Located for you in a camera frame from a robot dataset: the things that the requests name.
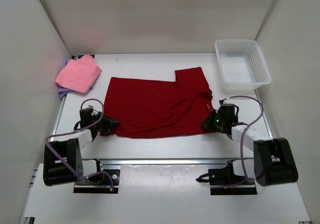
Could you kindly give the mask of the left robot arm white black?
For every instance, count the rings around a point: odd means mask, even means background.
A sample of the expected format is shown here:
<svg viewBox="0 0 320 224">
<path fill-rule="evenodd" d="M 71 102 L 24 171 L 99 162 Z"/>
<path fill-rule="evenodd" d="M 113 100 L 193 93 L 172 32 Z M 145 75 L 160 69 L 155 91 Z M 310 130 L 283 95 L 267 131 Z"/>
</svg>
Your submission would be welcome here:
<svg viewBox="0 0 320 224">
<path fill-rule="evenodd" d="M 81 149 L 92 143 L 98 135 L 107 135 L 119 127 L 118 120 L 111 119 L 89 106 L 80 109 L 80 121 L 73 132 L 50 136 L 45 144 L 43 181 L 46 186 L 66 183 L 109 185 L 114 189 L 112 175 L 104 170 L 99 159 L 84 160 Z"/>
</svg>

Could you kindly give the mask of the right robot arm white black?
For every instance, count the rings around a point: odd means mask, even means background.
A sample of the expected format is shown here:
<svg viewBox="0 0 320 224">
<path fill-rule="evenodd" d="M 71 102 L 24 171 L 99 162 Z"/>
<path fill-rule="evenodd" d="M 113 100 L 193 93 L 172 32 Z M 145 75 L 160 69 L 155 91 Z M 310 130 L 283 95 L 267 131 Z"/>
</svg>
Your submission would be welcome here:
<svg viewBox="0 0 320 224">
<path fill-rule="evenodd" d="M 218 110 L 210 113 L 201 128 L 225 134 L 240 144 L 240 151 L 248 148 L 253 156 L 228 160 L 224 168 L 209 169 L 196 181 L 209 183 L 213 188 L 297 182 L 299 175 L 289 142 L 285 138 L 265 136 L 251 129 L 248 124 L 239 122 L 238 112 L 239 107 L 235 104 L 221 104 Z"/>
</svg>

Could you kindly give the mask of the red t shirt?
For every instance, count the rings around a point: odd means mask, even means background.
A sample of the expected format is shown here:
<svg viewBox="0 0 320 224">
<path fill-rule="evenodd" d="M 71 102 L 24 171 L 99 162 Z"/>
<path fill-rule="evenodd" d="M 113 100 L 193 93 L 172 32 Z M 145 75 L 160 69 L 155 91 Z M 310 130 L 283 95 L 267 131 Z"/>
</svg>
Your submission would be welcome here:
<svg viewBox="0 0 320 224">
<path fill-rule="evenodd" d="M 127 138 L 205 134 L 201 124 L 214 109 L 201 67 L 176 70 L 175 81 L 112 77 L 104 114 L 119 121 L 110 133 Z"/>
</svg>

